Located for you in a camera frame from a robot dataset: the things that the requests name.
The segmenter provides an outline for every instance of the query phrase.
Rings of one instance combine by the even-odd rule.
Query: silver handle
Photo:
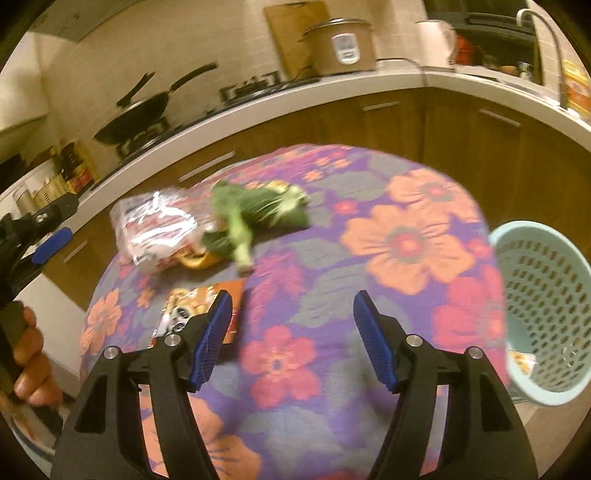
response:
[[[66,257],[64,258],[64,263],[68,263],[72,258],[74,258],[75,255],[80,253],[80,250],[82,250],[86,245],[88,245],[88,240],[84,240],[74,250],[72,250],[69,254],[67,254]]]
[[[230,153],[226,153],[225,155],[222,155],[221,157],[215,158],[214,160],[212,160],[211,162],[206,163],[205,165],[202,165],[200,167],[195,168],[195,170],[191,170],[189,173],[186,173],[185,175],[183,175],[182,177],[180,177],[178,179],[179,183],[184,182],[185,180],[190,179],[191,177],[194,177],[195,175],[197,175],[198,173],[201,173],[203,170],[207,170],[210,167],[213,167],[214,165],[217,165],[218,163],[221,163],[225,160],[230,160],[230,158],[236,156],[236,152],[230,152]]]
[[[369,112],[370,110],[378,110],[380,108],[386,108],[388,106],[394,106],[394,105],[398,105],[400,102],[385,102],[385,103],[378,103],[377,105],[370,105],[370,106],[364,106],[362,108],[362,110],[364,112]]]
[[[510,118],[507,118],[505,116],[499,115],[498,113],[491,112],[490,110],[487,110],[486,108],[481,108],[478,111],[480,113],[484,113],[485,115],[488,115],[490,117],[496,118],[497,120],[501,120],[501,121],[505,122],[506,124],[513,125],[514,127],[519,128],[521,126],[521,124],[519,122],[516,122],[515,120],[511,120]]]

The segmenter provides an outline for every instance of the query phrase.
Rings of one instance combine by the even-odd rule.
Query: floral tablecloth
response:
[[[222,479],[366,478],[397,399],[377,382],[353,321],[358,290],[438,348],[482,346],[505,379],[502,280],[482,214],[462,186],[342,145],[279,150],[222,177],[303,186],[313,224],[256,245],[239,355],[190,396]],[[204,202],[215,181],[194,187]],[[88,311],[81,377],[109,345],[146,347],[171,288],[236,277],[223,264],[148,278],[116,257]],[[141,406],[152,468],[165,475],[146,391]],[[425,471],[437,461],[445,411],[440,388]]]

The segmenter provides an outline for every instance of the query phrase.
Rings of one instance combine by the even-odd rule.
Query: finger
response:
[[[47,377],[38,389],[36,389],[27,402],[30,405],[55,405],[61,403],[61,388],[57,386],[56,380],[53,376]]]
[[[24,366],[27,362],[43,349],[43,335],[36,328],[29,327],[22,334],[17,344],[15,345],[12,356],[14,361]]]
[[[49,377],[50,373],[51,363],[49,363],[48,358],[42,353],[36,354],[25,365],[21,376],[18,377],[14,385],[14,393],[22,400],[28,399],[47,377]]]
[[[30,307],[25,307],[22,311],[22,316],[29,327],[35,327],[37,325],[37,317],[35,312]]]

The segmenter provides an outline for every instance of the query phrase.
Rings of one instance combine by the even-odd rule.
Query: light blue plastic basket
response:
[[[542,223],[506,223],[489,239],[505,282],[507,347],[536,357],[528,378],[507,354],[509,391],[514,401],[567,403],[591,380],[589,263]]]

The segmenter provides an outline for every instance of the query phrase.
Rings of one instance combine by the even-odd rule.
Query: wooden cutting board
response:
[[[307,78],[316,74],[303,68],[311,66],[306,43],[300,41],[305,30],[330,19],[329,10],[322,1],[300,2],[265,7],[265,18],[275,41],[275,48],[283,63],[287,80],[297,76]]]

